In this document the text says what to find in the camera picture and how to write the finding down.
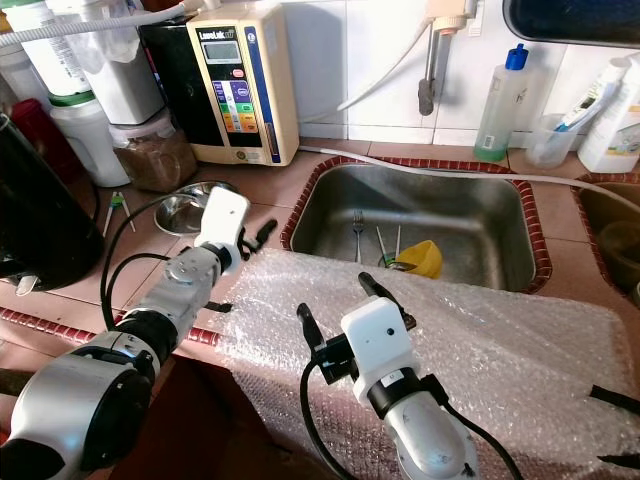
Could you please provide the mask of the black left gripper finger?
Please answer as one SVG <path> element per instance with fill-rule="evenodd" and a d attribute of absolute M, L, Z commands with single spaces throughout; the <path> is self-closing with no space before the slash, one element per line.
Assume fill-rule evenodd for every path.
<path fill-rule="evenodd" d="M 255 236 L 252 238 L 244 238 L 244 242 L 251 243 L 253 248 L 255 248 L 256 252 L 260 252 L 264 250 L 270 241 L 271 234 L 274 233 L 274 230 L 278 228 L 278 220 L 275 218 L 270 218 L 265 221 L 264 224 L 261 225 Z"/>

